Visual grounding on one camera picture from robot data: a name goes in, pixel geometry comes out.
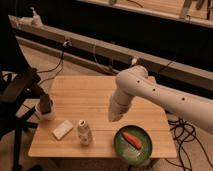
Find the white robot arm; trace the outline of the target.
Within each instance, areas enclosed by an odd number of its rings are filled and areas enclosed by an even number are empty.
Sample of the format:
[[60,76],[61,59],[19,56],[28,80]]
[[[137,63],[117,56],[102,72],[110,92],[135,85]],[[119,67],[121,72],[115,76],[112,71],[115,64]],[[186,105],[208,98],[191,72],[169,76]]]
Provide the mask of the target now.
[[213,134],[213,100],[159,85],[148,79],[140,65],[119,72],[116,90],[110,97],[108,120],[119,121],[135,96],[145,98],[197,127]]

